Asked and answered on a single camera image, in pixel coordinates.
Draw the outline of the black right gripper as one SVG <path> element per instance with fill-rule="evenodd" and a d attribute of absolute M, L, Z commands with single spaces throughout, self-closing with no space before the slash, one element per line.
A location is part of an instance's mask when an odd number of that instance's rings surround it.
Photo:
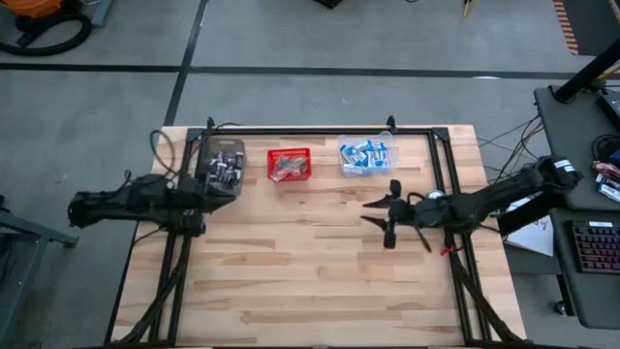
<path fill-rule="evenodd" d="M 413 227 L 419 232 L 419 227 L 415 225 L 412 206 L 401 199 L 402 187 L 399 180 L 392 179 L 389 183 L 389 193 L 382 199 L 363 204 L 363 207 L 388 209 L 388 220 L 362 215 L 361 218 L 378 226 L 384 235 L 384 247 L 393 249 L 396 245 L 395 226 L 397 224 Z"/>

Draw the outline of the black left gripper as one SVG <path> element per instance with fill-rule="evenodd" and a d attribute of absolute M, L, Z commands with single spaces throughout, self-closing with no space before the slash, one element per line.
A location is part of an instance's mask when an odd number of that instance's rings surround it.
<path fill-rule="evenodd" d="M 197 209 L 202 213 L 214 212 L 235 201 L 236 192 L 231 189 L 209 186 L 209 198 L 204 185 L 197 179 L 189 177 L 176 188 L 170 190 L 169 201 L 173 209 Z"/>

